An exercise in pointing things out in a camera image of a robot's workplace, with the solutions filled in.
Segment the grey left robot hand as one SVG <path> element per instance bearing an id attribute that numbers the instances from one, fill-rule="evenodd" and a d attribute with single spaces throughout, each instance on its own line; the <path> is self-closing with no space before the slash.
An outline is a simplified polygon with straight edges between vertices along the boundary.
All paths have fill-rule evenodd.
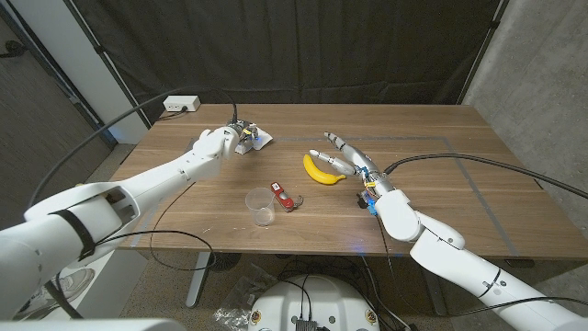
<path id="1" fill-rule="evenodd" d="M 237 131 L 239 142 L 235 148 L 238 154 L 246 154 L 258 142 L 259 132 L 255 123 L 246 120 L 229 121 L 228 126 Z"/>

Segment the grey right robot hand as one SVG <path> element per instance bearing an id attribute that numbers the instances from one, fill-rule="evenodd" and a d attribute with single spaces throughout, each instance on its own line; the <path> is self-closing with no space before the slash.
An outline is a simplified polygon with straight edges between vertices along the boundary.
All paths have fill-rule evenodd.
<path id="1" fill-rule="evenodd" d="M 395 189 L 388 177 L 378 169 L 369 156 L 351 144 L 346 143 L 334 133 L 326 132 L 324 135 L 343 154 L 345 160 L 313 149 L 310 150 L 311 156 L 326 162 L 342 175 L 361 177 L 365 186 L 373 184 L 373 187 L 369 187 L 368 190 L 375 196 L 376 200 Z"/>

